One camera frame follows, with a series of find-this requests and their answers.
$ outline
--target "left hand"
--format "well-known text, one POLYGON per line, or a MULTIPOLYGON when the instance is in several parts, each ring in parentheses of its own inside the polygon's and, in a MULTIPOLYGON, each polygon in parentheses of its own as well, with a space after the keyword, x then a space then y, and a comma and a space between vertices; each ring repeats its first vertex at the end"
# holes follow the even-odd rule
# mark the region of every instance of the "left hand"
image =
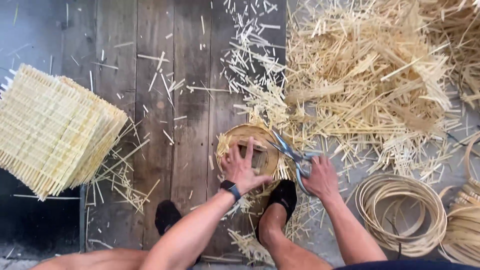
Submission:
POLYGON ((248 139, 247 152, 245 159, 240 155, 237 142, 230 147, 228 154, 220 159, 223 173, 227 180, 237 185, 240 195, 248 193, 250 190, 264 183, 271 183, 272 177, 268 175, 256 176, 252 169, 253 156, 253 137, 248 139))

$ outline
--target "wooden floor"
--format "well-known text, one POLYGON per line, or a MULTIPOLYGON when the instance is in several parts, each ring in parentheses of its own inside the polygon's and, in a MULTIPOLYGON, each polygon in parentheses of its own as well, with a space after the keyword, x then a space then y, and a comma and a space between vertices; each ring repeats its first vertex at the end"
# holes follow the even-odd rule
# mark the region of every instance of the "wooden floor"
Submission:
MULTIPOLYGON (((233 109, 233 104, 242 103, 243 96, 222 92, 212 92, 210 96, 203 90, 190 93, 183 88, 182 94, 176 90, 171 93, 173 108, 160 76, 152 85, 152 91, 148 92, 158 62, 137 58, 137 54, 160 57, 165 52, 169 61, 162 63, 162 73, 165 76, 174 72, 165 80, 178 82, 185 78, 185 85, 227 89, 227 80, 219 79, 223 69, 220 57, 230 48, 228 43, 236 33, 232 15, 225 12, 224 0, 213 0, 212 3, 210 0, 68 2, 70 15, 68 27, 65 24, 64 30, 62 73, 90 88, 89 73, 92 71, 94 92, 127 112, 136 123, 142 121, 138 135, 143 138, 149 133, 151 142, 129 160, 134 168, 129 179, 135 189, 144 193, 160 179, 149 197, 151 202, 145 205, 144 215, 135 214, 135 209, 127 203, 115 203, 123 200, 121 195, 111 191, 106 181, 100 183, 104 203, 97 193, 96 207, 88 209, 87 237, 113 247, 148 250, 159 239, 154 221, 160 201, 172 200, 185 215, 190 208, 204 203, 217 192, 220 172, 215 162, 216 136, 244 123, 246 117, 237 115, 233 109), (134 44, 113 48, 126 42, 134 44), (118 70, 100 69, 91 64, 101 61, 102 50, 105 64, 118 66, 118 70), (187 118, 173 121, 180 116, 187 118), (163 130, 171 135, 175 145, 169 145, 163 130), (214 170, 210 169, 209 155, 214 158, 214 170)), ((256 2, 231 0, 231 5, 235 3, 240 13, 248 5, 249 17, 255 18, 257 15, 250 7, 256 2)), ((278 11, 258 17, 258 23, 285 25, 285 0, 270 2, 277 4, 278 11)), ((261 6, 257 9, 263 9, 262 0, 258 3, 261 6)), ((284 30, 264 31, 262 36, 273 44, 285 44, 284 30)), ((284 63, 285 52, 279 49, 277 55, 283 55, 279 62, 284 63)), ((135 142, 138 145, 136 137, 127 138, 122 145, 123 151, 128 153, 134 149, 135 142)), ((244 233, 251 231, 248 218, 241 215, 221 222, 205 255, 239 256, 238 248, 230 244, 227 228, 244 233)), ((103 248, 88 244, 89 250, 103 248)))

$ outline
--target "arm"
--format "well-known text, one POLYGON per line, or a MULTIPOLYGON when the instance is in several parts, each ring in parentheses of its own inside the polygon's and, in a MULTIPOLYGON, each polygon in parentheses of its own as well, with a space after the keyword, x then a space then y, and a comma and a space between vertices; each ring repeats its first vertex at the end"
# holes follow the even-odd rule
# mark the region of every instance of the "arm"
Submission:
MULTIPOLYGON (((235 143, 221 165, 226 178, 237 185, 241 195, 271 181, 269 176, 255 176, 252 170, 253 137, 250 137, 245 159, 235 143)), ((141 270, 186 269, 207 246, 220 219, 234 204, 235 197, 220 190, 215 196, 177 222, 150 250, 141 270)))
POLYGON ((322 201, 332 221, 345 264, 387 260, 375 240, 343 202, 338 192, 335 168, 327 157, 313 157, 310 178, 302 180, 305 187, 322 201))

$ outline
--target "watch strap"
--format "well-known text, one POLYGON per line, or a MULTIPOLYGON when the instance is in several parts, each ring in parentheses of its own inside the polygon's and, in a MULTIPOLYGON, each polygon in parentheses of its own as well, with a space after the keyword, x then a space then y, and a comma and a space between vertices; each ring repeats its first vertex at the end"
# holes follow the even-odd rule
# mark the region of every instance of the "watch strap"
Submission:
POLYGON ((223 189, 229 191, 231 194, 233 194, 235 196, 235 202, 240 200, 241 195, 240 195, 239 190, 237 189, 237 184, 235 184, 233 182, 230 182, 229 180, 225 180, 220 185, 220 188, 223 188, 223 189))

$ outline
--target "person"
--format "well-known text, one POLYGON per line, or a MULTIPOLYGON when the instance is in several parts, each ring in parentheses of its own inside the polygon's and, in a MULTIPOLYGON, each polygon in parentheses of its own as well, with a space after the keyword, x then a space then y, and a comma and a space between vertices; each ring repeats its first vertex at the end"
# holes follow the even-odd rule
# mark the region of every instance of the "person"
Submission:
MULTIPOLYGON (((198 262, 220 219, 233 206, 239 194, 241 196, 272 181, 269 176, 256 176, 253 173, 252 145, 251 137, 245 158, 240 156, 236 144, 230 148, 228 154, 221 158, 229 184, 223 185, 217 194, 185 217, 181 217, 170 201, 158 205, 156 227, 162 237, 149 252, 115 248, 81 255, 72 254, 43 262, 33 269, 188 269, 198 262)), ((416 260, 383 262, 386 260, 385 254, 340 196, 337 174, 327 157, 313 157, 311 175, 302 181, 307 190, 321 200, 330 216, 346 268, 424 269, 425 264, 417 263, 416 260)), ((260 218, 256 229, 258 240, 268 250, 279 270, 332 269, 325 260, 283 235, 282 228, 295 209, 296 202, 295 184, 290 180, 282 180, 272 192, 268 206, 260 218)))

